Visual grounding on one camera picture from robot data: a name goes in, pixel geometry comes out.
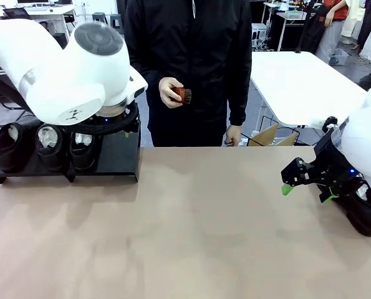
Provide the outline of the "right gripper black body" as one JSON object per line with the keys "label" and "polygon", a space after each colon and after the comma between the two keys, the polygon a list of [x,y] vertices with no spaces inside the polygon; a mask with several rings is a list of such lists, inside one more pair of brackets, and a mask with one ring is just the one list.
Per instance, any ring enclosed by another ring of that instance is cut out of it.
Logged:
{"label": "right gripper black body", "polygon": [[321,151],[311,162],[309,182],[335,189],[358,189],[362,186],[359,172],[340,151]]}

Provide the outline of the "person's left hand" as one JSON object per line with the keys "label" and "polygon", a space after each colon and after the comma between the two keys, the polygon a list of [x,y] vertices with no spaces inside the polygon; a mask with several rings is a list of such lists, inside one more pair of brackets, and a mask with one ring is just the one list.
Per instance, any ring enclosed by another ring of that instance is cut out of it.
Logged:
{"label": "person's left hand", "polygon": [[224,141],[226,146],[238,146],[241,141],[241,127],[229,125],[226,130],[226,139]]}

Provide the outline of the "person's right hand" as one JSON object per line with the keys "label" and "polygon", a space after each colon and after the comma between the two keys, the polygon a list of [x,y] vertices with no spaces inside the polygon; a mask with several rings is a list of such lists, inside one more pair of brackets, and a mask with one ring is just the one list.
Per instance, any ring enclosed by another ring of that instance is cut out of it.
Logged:
{"label": "person's right hand", "polygon": [[183,88],[183,84],[173,77],[163,77],[158,84],[162,102],[168,108],[182,106],[181,97],[173,91],[173,88]]}

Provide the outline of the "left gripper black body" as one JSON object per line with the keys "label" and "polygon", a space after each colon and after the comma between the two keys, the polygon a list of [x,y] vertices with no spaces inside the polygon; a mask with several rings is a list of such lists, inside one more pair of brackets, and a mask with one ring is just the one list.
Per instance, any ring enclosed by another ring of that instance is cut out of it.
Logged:
{"label": "left gripper black body", "polygon": [[95,114],[98,124],[125,124],[135,118],[135,112],[128,108],[110,112],[98,112]]}

